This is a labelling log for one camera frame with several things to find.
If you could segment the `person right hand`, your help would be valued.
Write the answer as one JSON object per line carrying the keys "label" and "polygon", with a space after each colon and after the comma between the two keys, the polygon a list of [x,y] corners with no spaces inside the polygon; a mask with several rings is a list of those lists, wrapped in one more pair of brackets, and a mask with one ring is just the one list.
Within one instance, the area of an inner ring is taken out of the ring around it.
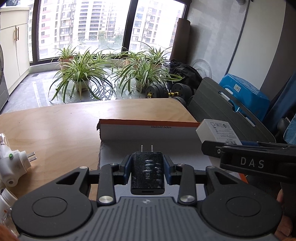
{"label": "person right hand", "polygon": [[295,198],[285,197],[281,189],[276,200],[285,211],[274,235],[279,240],[295,240]]}

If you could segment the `person left hand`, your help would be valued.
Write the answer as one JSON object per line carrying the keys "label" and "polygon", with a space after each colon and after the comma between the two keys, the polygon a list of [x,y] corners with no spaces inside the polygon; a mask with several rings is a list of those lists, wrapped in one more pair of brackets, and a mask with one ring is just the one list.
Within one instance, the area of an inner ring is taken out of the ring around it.
{"label": "person left hand", "polygon": [[0,241],[19,241],[19,239],[5,226],[0,225]]}

